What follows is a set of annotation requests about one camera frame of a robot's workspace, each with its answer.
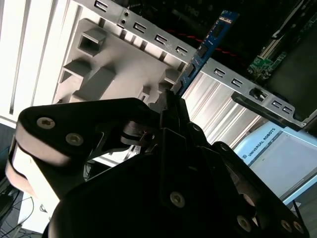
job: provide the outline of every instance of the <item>wire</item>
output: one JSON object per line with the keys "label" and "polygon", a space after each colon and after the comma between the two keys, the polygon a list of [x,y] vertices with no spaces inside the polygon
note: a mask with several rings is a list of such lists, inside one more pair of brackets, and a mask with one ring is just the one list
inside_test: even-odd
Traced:
{"label": "wire", "polygon": [[299,209],[298,209],[298,206],[297,206],[295,200],[293,200],[293,205],[294,205],[295,211],[296,211],[296,213],[297,213],[298,219],[304,224],[303,217],[302,217],[302,215],[301,215],[301,213],[300,213],[300,211],[299,211]]}
{"label": "wire", "polygon": [[37,233],[37,232],[35,232],[35,233],[27,233],[27,234],[24,234],[24,235],[22,235],[22,236],[20,236],[20,237],[18,237],[18,238],[22,238],[22,237],[29,237],[29,238],[31,238],[30,235],[41,236],[42,234]]}
{"label": "wire", "polygon": [[203,40],[198,39],[196,36],[191,36],[191,35],[187,35],[187,34],[184,34],[184,33],[178,33],[175,30],[166,30],[166,32],[175,33],[178,36],[184,36],[184,37],[189,38],[189,39],[194,39],[195,41],[198,41],[198,42],[203,42]]}
{"label": "wire", "polygon": [[[176,35],[178,35],[178,36],[183,36],[183,37],[186,37],[186,38],[189,38],[189,39],[193,39],[193,40],[198,41],[198,42],[200,42],[200,43],[203,42],[203,40],[198,39],[196,36],[187,35],[187,34],[184,34],[184,33],[178,33],[178,32],[176,32],[175,30],[166,30],[166,32],[168,32],[168,33],[174,33],[174,34],[176,34]],[[232,52],[230,52],[230,51],[224,51],[222,48],[216,48],[216,51],[220,51],[220,52],[222,52],[223,54],[228,54],[228,55],[230,55],[230,56],[232,56],[232,57],[236,57],[236,58],[239,60],[239,62],[241,63],[241,65],[245,66],[243,60],[242,60],[240,57],[238,57],[236,54],[234,54],[234,53],[232,53]]]}
{"label": "wire", "polygon": [[15,207],[15,206],[18,205],[19,203],[21,203],[21,202],[23,202],[23,201],[25,201],[25,200],[28,200],[28,199],[30,199],[30,198],[32,199],[32,197],[24,198],[23,200],[21,200],[21,201],[15,203],[13,206]]}
{"label": "wire", "polygon": [[0,231],[1,231],[1,233],[3,233],[3,234],[5,234],[5,230],[4,229],[2,229],[2,228],[0,228]]}
{"label": "wire", "polygon": [[[11,226],[7,221],[4,221],[4,222],[5,222],[10,228],[14,229],[14,227]],[[24,230],[24,229],[20,229],[20,230],[19,230],[19,233],[23,233],[24,235],[25,235],[25,234],[28,234],[27,231]]]}
{"label": "wire", "polygon": [[[18,194],[15,196],[15,199],[13,200],[13,202],[12,202],[12,204],[11,204],[11,207],[14,206],[14,203],[15,203],[15,201],[17,200],[19,194],[20,194],[20,191],[19,191]],[[0,221],[8,214],[8,212],[10,212],[10,208],[0,217]]]}
{"label": "wire", "polygon": [[3,238],[3,237],[6,237],[7,234],[11,233],[12,231],[14,231],[18,226],[21,226],[26,220],[28,220],[30,218],[30,216],[33,214],[33,211],[34,211],[34,201],[33,201],[33,198],[30,197],[31,200],[32,200],[32,204],[33,204],[33,208],[32,208],[32,212],[31,214],[21,223],[19,223],[18,225],[16,225],[14,228],[12,228],[10,231],[8,231],[6,234],[4,234],[2,237],[0,238]]}

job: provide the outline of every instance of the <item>bolt head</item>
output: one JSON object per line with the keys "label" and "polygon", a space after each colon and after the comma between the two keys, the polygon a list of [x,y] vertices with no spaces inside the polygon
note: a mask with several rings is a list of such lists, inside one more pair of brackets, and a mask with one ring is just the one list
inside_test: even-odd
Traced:
{"label": "bolt head", "polygon": [[170,194],[170,200],[178,208],[183,208],[185,206],[185,199],[179,192],[172,192]]}
{"label": "bolt head", "polygon": [[298,230],[300,233],[304,234],[304,229],[298,222],[296,222],[296,221],[293,222],[293,225],[296,228],[296,230]]}
{"label": "bolt head", "polygon": [[282,225],[282,227],[283,227],[285,230],[287,230],[288,232],[292,232],[292,228],[291,228],[291,226],[288,224],[287,221],[282,220],[282,221],[281,221],[281,225]]}
{"label": "bolt head", "polygon": [[36,124],[42,129],[52,129],[55,127],[55,121],[51,118],[39,118]]}
{"label": "bolt head", "polygon": [[244,216],[237,216],[237,222],[239,226],[244,229],[246,232],[251,232],[252,227],[250,222]]}
{"label": "bolt head", "polygon": [[84,139],[81,135],[76,133],[69,133],[66,136],[66,142],[70,145],[80,146],[84,143]]}

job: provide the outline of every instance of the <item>green circuit board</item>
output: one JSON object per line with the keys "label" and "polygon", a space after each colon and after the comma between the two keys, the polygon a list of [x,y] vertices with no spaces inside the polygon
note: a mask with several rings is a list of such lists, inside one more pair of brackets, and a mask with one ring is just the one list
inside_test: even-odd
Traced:
{"label": "green circuit board", "polygon": [[275,61],[270,59],[263,59],[259,56],[255,58],[248,68],[248,72],[252,75],[255,82],[263,81],[271,76],[271,73],[286,57],[286,52],[282,52]]}
{"label": "green circuit board", "polygon": [[[305,24],[305,26],[301,29],[300,34],[293,39],[292,46],[295,46],[300,41],[302,36],[311,29],[316,20],[317,13]],[[260,56],[257,56],[248,67],[248,73],[251,80],[255,83],[263,84],[267,79],[269,79],[273,71],[283,61],[286,55],[286,52],[282,52],[275,61],[272,61],[269,58],[263,59]]]}

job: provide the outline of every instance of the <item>blue circuit board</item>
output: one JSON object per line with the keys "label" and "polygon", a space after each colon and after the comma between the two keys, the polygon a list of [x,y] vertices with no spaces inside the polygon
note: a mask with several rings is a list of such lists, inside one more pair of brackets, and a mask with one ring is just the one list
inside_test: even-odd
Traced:
{"label": "blue circuit board", "polygon": [[201,45],[198,47],[193,58],[172,87],[172,91],[176,95],[182,96],[186,92],[189,85],[193,82],[194,78],[216,50],[220,41],[224,38],[238,16],[239,14],[226,10],[221,13]]}

